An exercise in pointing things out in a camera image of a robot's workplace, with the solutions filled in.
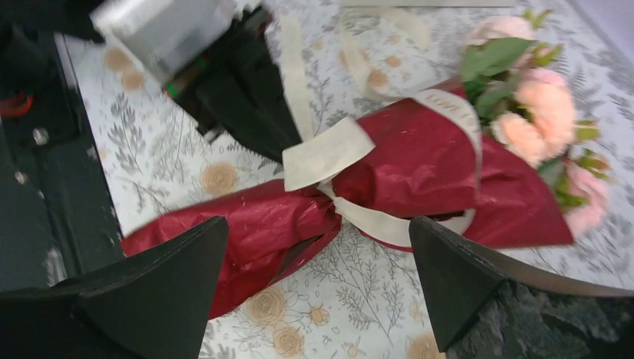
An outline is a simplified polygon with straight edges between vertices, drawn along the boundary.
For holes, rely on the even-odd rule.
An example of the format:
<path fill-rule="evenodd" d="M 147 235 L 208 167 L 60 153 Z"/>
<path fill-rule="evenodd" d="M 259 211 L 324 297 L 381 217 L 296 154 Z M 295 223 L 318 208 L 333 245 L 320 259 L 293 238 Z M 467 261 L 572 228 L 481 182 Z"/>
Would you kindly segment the dark red wrapping paper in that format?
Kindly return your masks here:
<path fill-rule="evenodd" d="M 489 248 L 570 245 L 573 235 L 551 191 L 522 159 L 489 137 L 475 150 L 458 121 L 467 118 L 460 88 L 430 89 L 362 117 L 374 148 L 340 144 L 321 166 L 333 194 L 304 175 L 287 174 L 162 215 L 123 239 L 127 256 L 154 248 L 222 216 L 228 244 L 209 315 L 222 316 L 288 277 L 322 251 L 344 221 L 389 248 L 409 251 L 409 221 L 443 218 Z"/>

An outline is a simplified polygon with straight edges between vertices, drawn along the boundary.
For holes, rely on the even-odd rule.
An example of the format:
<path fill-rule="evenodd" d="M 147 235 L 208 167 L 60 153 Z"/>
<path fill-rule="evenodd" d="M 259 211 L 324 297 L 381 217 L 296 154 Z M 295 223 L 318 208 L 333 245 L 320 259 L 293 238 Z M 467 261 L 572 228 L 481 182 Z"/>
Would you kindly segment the pink fake flower bunch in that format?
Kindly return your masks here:
<path fill-rule="evenodd" d="M 570 154 L 600 130 L 577 117 L 567 81 L 549 68 L 561 47 L 537 39 L 545 17 L 526 10 L 476 25 L 465 39 L 461 81 L 485 132 L 541 175 L 579 238 L 607 213 L 609 164 L 590 149 Z"/>

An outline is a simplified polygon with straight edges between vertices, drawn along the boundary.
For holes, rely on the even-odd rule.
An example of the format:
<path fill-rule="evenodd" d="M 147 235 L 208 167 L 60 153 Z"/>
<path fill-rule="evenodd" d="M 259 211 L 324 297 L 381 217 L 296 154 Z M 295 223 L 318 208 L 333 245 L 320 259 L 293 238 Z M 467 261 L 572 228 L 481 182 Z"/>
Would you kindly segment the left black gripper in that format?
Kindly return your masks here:
<path fill-rule="evenodd" d="M 242 10 L 217 40 L 165 85 L 165 93 L 197 122 L 202 135 L 226 130 L 243 147 L 274 162 L 301 142 L 265 30 L 271 12 Z"/>

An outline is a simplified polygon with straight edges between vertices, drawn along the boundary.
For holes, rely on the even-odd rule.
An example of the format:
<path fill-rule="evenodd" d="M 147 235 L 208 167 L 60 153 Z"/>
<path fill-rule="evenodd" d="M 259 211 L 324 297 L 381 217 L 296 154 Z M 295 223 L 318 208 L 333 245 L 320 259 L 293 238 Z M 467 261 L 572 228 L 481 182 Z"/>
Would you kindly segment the cream printed ribbon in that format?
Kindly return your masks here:
<path fill-rule="evenodd" d="M 410 91 L 398 96 L 390 96 L 375 90 L 369 84 L 371 67 L 363 58 L 361 48 L 345 28 L 344 22 L 348 15 L 348 11 L 343 11 L 339 15 L 338 34 L 349 72 L 360 92 L 379 102 L 412 99 L 459 127 L 468 137 L 474 152 L 474 195 L 478 196 L 481 186 L 482 148 L 481 127 L 476 110 L 466 99 L 436 88 L 417 93 Z M 409 251 L 411 240 L 408 220 L 359 206 L 335 195 L 331 180 L 368 155 L 375 148 L 375 143 L 360 125 L 349 117 L 342 118 L 320 134 L 315 132 L 313 111 L 310 108 L 311 93 L 302 56 L 300 23 L 297 18 L 290 15 L 281 15 L 278 21 L 285 97 L 302 138 L 299 145 L 283 151 L 285 190 L 295 191 L 317 185 L 318 189 L 333 201 L 336 213 L 359 231 L 382 245 Z"/>

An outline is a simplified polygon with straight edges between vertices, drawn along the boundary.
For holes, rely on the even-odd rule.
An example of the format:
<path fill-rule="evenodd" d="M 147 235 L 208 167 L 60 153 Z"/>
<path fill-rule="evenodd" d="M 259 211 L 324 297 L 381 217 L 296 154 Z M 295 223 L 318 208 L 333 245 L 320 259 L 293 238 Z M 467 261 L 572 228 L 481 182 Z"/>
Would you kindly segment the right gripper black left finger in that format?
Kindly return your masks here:
<path fill-rule="evenodd" d="M 196 358 L 229 226 L 214 217 L 48 289 L 1 295 L 3 358 Z"/>

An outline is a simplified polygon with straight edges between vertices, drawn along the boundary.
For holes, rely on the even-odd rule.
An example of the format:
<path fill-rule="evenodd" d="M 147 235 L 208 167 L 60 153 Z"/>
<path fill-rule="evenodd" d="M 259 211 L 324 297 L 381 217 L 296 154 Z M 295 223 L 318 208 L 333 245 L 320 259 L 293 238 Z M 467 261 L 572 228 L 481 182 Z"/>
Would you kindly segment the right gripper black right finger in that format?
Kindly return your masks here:
<path fill-rule="evenodd" d="M 633 292 L 525 264 L 418 217 L 410 239 L 448 358 L 631 358 Z"/>

